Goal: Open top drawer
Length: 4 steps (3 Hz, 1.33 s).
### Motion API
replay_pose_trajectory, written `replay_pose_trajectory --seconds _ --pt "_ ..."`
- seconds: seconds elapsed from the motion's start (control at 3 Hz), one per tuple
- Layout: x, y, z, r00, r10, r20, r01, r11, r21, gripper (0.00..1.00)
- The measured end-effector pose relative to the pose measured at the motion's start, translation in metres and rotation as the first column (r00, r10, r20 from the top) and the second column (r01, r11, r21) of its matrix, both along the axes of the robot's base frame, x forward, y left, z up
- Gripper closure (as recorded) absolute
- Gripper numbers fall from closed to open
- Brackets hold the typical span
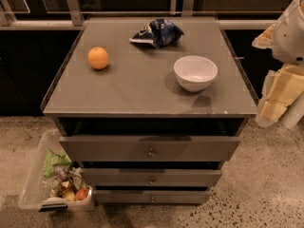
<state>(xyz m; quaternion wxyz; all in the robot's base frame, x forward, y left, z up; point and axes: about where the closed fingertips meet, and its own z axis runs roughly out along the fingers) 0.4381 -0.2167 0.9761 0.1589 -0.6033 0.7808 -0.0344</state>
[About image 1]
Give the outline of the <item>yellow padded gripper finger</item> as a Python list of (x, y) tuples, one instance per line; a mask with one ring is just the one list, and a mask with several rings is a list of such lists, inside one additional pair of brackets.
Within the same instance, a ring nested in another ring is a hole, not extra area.
[(275, 24), (267, 27), (261, 34), (258, 35), (252, 42), (254, 48), (267, 49), (273, 47), (273, 33)]

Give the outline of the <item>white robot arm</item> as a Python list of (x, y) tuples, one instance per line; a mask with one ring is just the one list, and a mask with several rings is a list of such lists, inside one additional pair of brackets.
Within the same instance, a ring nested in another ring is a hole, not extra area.
[(283, 63), (281, 69), (270, 70), (265, 77), (256, 123), (268, 127), (281, 121), (291, 129), (303, 118), (304, 0), (293, 0), (252, 46), (270, 48), (273, 57)]

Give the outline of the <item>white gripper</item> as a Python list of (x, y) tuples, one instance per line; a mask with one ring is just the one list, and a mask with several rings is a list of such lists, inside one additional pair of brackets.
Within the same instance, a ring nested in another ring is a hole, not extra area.
[(265, 77), (257, 105), (256, 123), (268, 127), (281, 122), (292, 129), (304, 117), (304, 66), (284, 64)]

